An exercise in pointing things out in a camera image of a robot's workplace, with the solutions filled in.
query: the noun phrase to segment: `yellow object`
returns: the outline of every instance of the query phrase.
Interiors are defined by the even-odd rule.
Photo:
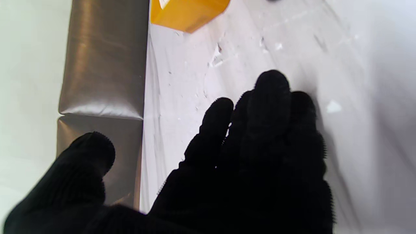
[[[195,32],[225,11],[230,0],[169,0],[162,9],[152,0],[150,22],[184,32]]]

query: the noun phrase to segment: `gloved hand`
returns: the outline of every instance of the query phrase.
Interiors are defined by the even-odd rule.
[[[315,122],[306,93],[276,70],[261,74],[235,110],[227,98],[207,110],[149,215],[202,233],[332,233]]]

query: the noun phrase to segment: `metallic panel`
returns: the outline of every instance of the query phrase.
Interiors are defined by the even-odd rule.
[[[73,0],[59,112],[143,119],[148,0]]]
[[[135,119],[63,116],[58,119],[57,154],[84,133],[98,131],[106,135],[114,144],[116,160],[104,177],[105,203],[138,209],[142,126],[143,122]]]

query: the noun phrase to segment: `white surface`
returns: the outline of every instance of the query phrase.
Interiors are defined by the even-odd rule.
[[[56,156],[70,10],[67,0],[0,1],[1,223]]]
[[[191,35],[152,25],[141,210],[150,209],[211,102],[236,102],[261,72],[279,69],[293,90],[317,100],[336,233],[415,233],[415,4],[233,0]],[[338,111],[327,112],[331,102]]]

